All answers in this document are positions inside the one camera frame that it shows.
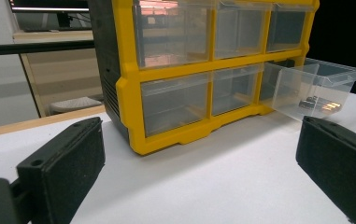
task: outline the white tabletop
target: white tabletop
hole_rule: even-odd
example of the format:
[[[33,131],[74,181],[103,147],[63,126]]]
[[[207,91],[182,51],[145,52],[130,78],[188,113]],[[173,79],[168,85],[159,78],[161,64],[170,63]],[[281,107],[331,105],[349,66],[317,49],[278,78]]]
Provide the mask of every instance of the white tabletop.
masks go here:
[[[141,157],[104,121],[106,165],[72,223],[349,223],[297,165],[301,123],[278,112]],[[356,132],[356,95],[327,118]],[[80,119],[0,135],[0,177]]]

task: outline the transparent drawer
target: transparent drawer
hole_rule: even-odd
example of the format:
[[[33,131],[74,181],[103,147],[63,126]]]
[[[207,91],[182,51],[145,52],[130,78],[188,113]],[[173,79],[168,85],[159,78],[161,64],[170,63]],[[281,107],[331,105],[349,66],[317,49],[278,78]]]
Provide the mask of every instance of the transparent drawer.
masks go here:
[[[215,58],[262,51],[265,12],[271,4],[220,1],[217,6]]]
[[[208,79],[208,73],[201,73],[142,83],[146,136],[203,119]]]
[[[274,4],[267,39],[267,52],[298,49],[306,13],[312,6]]]
[[[137,63],[140,68],[207,61],[210,1],[136,1]]]
[[[253,102],[253,91],[261,64],[214,72],[212,115],[219,115]]]
[[[264,66],[277,65],[266,63]],[[323,118],[341,110],[352,85],[356,68],[306,59],[303,66],[280,66],[271,107],[294,119]]]

